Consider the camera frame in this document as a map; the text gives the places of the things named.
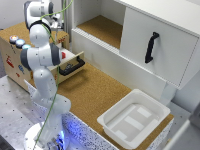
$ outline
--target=white plastic bin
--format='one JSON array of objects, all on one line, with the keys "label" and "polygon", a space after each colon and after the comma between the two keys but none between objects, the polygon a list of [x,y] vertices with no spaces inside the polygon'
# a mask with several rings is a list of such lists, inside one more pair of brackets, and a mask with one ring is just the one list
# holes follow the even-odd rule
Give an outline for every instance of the white plastic bin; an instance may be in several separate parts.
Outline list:
[{"label": "white plastic bin", "polygon": [[136,149],[169,113],[169,108],[152,97],[133,90],[97,120],[122,147]]}]

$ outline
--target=black handle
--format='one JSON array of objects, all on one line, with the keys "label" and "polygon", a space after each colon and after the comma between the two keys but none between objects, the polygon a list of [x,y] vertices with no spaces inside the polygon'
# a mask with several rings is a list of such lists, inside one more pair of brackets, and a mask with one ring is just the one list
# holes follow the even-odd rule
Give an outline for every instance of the black handle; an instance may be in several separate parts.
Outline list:
[{"label": "black handle", "polygon": [[63,76],[67,76],[69,75],[70,73],[74,72],[75,70],[81,68],[82,66],[85,65],[85,62],[78,56],[77,57],[77,61],[79,62],[76,66],[72,67],[72,68],[68,68],[68,69],[65,69],[65,70],[62,70],[60,67],[59,67],[59,73]]},{"label": "black handle", "polygon": [[150,41],[149,41],[149,45],[147,48],[147,53],[145,56],[145,63],[148,64],[149,62],[151,62],[153,60],[153,57],[151,57],[151,53],[152,53],[152,49],[153,49],[153,45],[154,45],[154,40],[157,39],[160,35],[156,32],[153,32],[153,36],[151,37]]}]

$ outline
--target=cabinet door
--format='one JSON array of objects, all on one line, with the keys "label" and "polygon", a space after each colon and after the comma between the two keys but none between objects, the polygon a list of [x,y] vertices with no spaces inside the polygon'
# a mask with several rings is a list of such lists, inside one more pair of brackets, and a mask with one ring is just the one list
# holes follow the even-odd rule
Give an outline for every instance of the cabinet door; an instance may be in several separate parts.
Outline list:
[{"label": "cabinet door", "polygon": [[[148,44],[153,33],[151,56],[145,63]],[[127,8],[124,20],[120,54],[179,86],[198,38],[145,14]]]}]

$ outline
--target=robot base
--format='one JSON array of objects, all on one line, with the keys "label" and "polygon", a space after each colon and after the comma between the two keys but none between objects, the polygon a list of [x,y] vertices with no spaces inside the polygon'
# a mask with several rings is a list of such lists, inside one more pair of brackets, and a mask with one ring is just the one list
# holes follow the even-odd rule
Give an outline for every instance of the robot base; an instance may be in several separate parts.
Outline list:
[{"label": "robot base", "polygon": [[[52,147],[51,149],[49,149],[47,145],[42,148],[39,142],[35,146],[36,141],[34,140],[34,138],[37,136],[37,133],[41,129],[41,125],[43,125],[43,123],[35,124],[26,132],[25,137],[24,137],[24,150],[57,150],[57,148],[55,147],[54,148]],[[64,142],[65,142],[65,147],[68,147],[70,143],[70,138],[65,137]]]}]

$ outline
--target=cork surface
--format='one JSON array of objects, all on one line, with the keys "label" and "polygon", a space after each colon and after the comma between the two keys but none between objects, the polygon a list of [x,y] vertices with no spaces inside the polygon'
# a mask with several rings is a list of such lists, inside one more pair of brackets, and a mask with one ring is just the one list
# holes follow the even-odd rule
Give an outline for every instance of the cork surface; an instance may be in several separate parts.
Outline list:
[{"label": "cork surface", "polygon": [[[52,31],[52,36],[53,38],[55,37],[56,32]],[[7,29],[1,30],[0,31],[0,37],[7,41],[9,43],[9,38],[12,35],[17,35],[20,39],[23,39],[26,41],[26,44],[31,45],[30,38],[29,38],[29,30],[26,28],[25,22],[19,23],[17,25],[14,25],[12,27],[9,27]],[[57,35],[57,39],[63,38],[64,36],[69,36],[66,32],[64,31],[59,31]]]},{"label": "cork surface", "polygon": [[[105,134],[97,118],[130,92],[131,89],[88,63],[58,88],[58,94],[71,100],[70,111],[120,150],[123,148]],[[145,150],[172,119],[169,115],[136,150]]]},{"label": "cork surface", "polygon": [[103,16],[89,20],[78,28],[120,49],[123,26]]}]

